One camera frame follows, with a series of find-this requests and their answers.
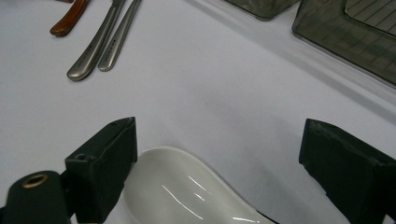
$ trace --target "white surface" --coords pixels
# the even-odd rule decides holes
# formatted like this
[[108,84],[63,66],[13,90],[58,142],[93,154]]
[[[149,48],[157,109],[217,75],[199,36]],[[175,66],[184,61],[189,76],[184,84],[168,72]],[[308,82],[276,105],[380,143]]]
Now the white surface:
[[[295,38],[297,5],[262,22],[220,0],[143,0],[113,70],[69,81],[109,7],[91,1],[56,38],[70,5],[0,1],[1,204],[18,178],[63,171],[72,151],[131,116],[139,150],[188,150],[282,224],[347,223],[298,163],[305,119],[396,158],[396,92]],[[122,209],[107,223],[122,223]]]
[[140,154],[125,181],[123,196],[132,217],[141,224],[274,224],[205,164],[173,147]]

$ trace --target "dark translucent container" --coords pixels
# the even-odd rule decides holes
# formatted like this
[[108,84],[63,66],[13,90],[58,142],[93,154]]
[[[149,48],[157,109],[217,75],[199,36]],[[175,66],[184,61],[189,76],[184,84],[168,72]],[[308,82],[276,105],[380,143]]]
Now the dark translucent container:
[[225,0],[255,16],[258,20],[269,21],[300,0]]
[[396,0],[302,0],[292,30],[396,87]]

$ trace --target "ridged plastic surface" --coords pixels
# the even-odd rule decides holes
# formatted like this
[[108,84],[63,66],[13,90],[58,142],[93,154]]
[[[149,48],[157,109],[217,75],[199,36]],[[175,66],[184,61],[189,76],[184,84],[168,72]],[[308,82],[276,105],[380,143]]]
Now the ridged plastic surface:
[[395,6],[395,0],[303,0],[292,29],[395,87]]
[[299,0],[225,0],[253,14],[258,20],[269,21]]

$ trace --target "metal fork handle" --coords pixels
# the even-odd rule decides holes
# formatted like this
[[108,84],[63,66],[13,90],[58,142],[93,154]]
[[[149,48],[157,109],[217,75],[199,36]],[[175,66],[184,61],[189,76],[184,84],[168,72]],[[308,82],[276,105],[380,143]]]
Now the metal fork handle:
[[95,66],[100,53],[110,35],[111,29],[120,14],[122,4],[111,6],[105,20],[97,31],[90,45],[84,50],[78,60],[67,72],[67,76],[72,81],[80,81],[85,78]]
[[124,17],[122,18],[119,28],[117,28],[116,33],[113,35],[113,38],[111,38],[110,42],[108,43],[105,53],[103,54],[102,59],[98,64],[98,68],[102,72],[107,72],[111,68],[113,68],[114,63],[119,56],[121,46],[129,30],[129,27],[140,1],[141,0],[134,0],[132,2]]

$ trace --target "plastic tray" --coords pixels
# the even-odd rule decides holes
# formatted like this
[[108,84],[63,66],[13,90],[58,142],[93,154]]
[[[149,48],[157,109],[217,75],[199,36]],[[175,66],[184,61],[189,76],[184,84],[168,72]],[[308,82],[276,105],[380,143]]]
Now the plastic tray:
[[300,0],[225,0],[252,14],[260,21],[269,21]]
[[303,0],[292,29],[396,86],[396,0]]

